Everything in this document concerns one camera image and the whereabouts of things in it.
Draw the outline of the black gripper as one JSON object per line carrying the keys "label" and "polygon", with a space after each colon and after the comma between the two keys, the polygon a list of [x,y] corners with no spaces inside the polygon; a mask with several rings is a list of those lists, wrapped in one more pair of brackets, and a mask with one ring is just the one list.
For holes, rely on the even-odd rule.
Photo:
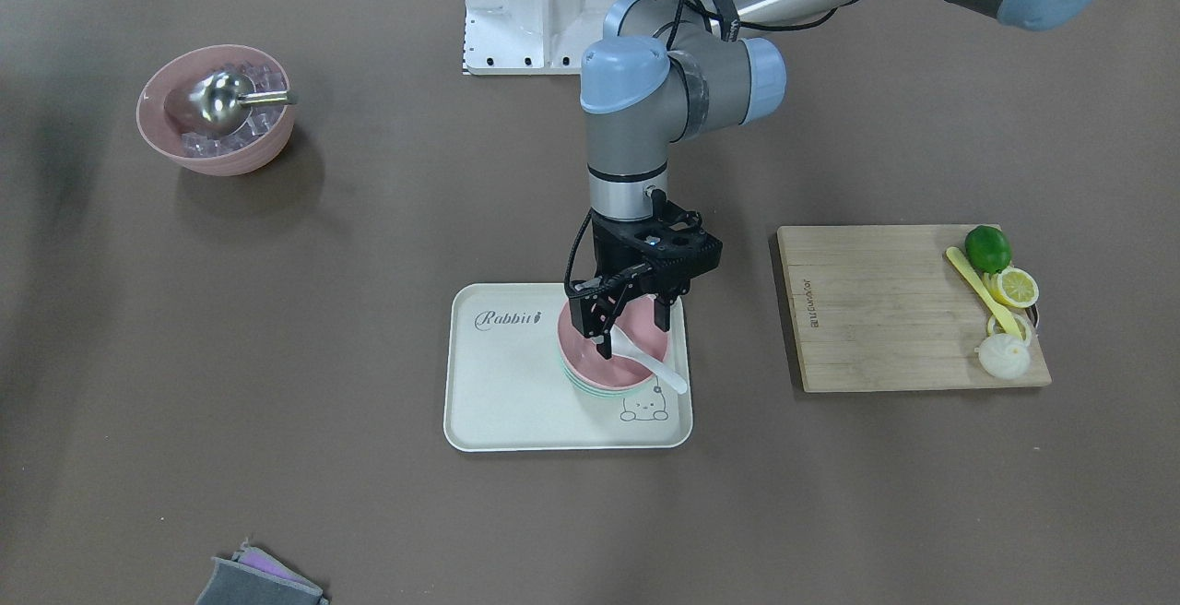
{"label": "black gripper", "polygon": [[671,328],[673,307],[690,281],[719,267],[725,245],[704,231],[701,213],[680,208],[655,190],[649,218],[615,221],[590,209],[584,226],[594,226],[596,272],[568,280],[568,304],[577,333],[594,341],[604,360],[612,359],[611,328],[640,294],[654,294],[653,322]]}

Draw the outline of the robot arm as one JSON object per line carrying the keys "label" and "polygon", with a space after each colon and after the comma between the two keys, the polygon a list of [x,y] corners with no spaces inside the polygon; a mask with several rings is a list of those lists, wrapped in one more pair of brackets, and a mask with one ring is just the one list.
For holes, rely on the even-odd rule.
{"label": "robot arm", "polygon": [[[784,55],[763,34],[814,28],[860,0],[617,0],[586,47],[581,105],[596,270],[568,280],[572,325],[599,356],[624,307],[653,297],[670,325],[691,280],[719,265],[720,241],[667,197],[667,149],[745,125],[784,103]],[[1092,0],[943,0],[1002,25],[1053,29]]]}

